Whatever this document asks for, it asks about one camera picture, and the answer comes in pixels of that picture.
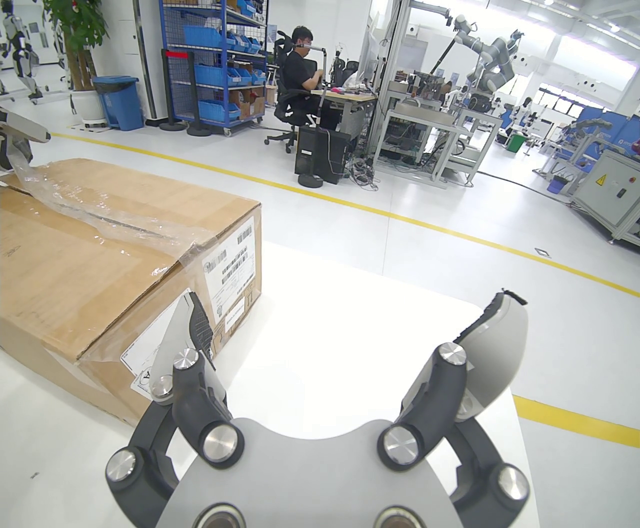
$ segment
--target office chair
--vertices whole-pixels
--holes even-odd
[[[293,42],[292,40],[285,35],[282,31],[278,31],[279,35],[282,35],[283,38],[279,38],[274,43],[274,55],[276,58],[276,64],[280,71],[282,71],[282,67],[284,66],[284,61],[287,58],[287,55],[293,50]],[[317,63],[312,60],[305,59],[305,63],[308,65],[309,69],[315,65],[314,73],[317,69]],[[311,92],[306,90],[287,90],[282,82],[282,77],[278,76],[277,80],[278,86],[278,102],[276,104],[276,109],[274,111],[274,115],[283,123],[291,125],[291,132],[285,132],[279,136],[267,136],[264,140],[265,145],[269,145],[270,141],[286,141],[287,144],[285,146],[285,150],[287,154],[291,153],[291,147],[293,147],[294,142],[296,141],[296,127],[303,127],[305,125],[310,125],[312,123],[311,119],[307,116],[304,110],[297,110],[290,107],[291,99],[298,95],[310,95]]]
[[[339,83],[336,86],[344,86],[344,83],[347,82],[347,79],[351,77],[355,72],[358,71],[358,61],[348,61],[347,65],[344,67],[344,70],[340,73]]]

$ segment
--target white pillar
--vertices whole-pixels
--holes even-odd
[[[522,104],[527,97],[531,99],[534,98],[536,93],[538,92],[538,88],[540,87],[540,83],[544,80],[545,74],[549,69],[548,62],[551,62],[556,58],[556,53],[558,53],[558,47],[560,46],[560,41],[562,40],[562,35],[554,36],[553,40],[549,44],[549,47],[545,51],[544,60],[536,70],[529,74],[529,80],[527,81],[527,87],[524,89],[522,97],[518,101],[518,104]]]
[[[631,117],[638,110],[638,106],[640,106],[640,67],[636,68],[634,76],[629,79],[613,111]]]

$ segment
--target cardboard carton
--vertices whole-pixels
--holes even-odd
[[[0,347],[135,424],[174,301],[198,294],[216,355],[260,295],[260,203],[87,159],[41,172],[76,218],[3,179]]]

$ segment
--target barcode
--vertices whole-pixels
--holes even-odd
[[[213,260],[204,263],[204,272],[211,273],[216,266],[227,258],[227,250],[222,250],[222,252]]]
[[[238,244],[242,242],[245,238],[247,238],[252,232],[253,232],[252,226],[249,226],[247,229],[242,231],[240,233],[240,236],[238,237]]]
[[[237,270],[240,266],[242,266],[242,263],[246,260],[247,258],[247,254],[246,252],[243,252],[242,258],[240,260],[238,260],[232,267],[231,270],[229,271],[229,273],[227,273],[223,278],[222,278],[222,284],[224,284],[227,280],[229,280],[231,278],[231,276],[234,274],[234,271]]]
[[[231,267],[246,253],[246,248],[242,248],[240,250],[240,253],[238,253],[234,259],[229,262],[226,266],[225,269],[222,270],[222,275],[226,275],[227,271],[229,271],[231,269]]]

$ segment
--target black t-shirt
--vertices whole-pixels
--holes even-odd
[[[302,83],[312,77],[305,60],[295,51],[287,55],[282,67],[282,84],[287,90],[306,90]]]

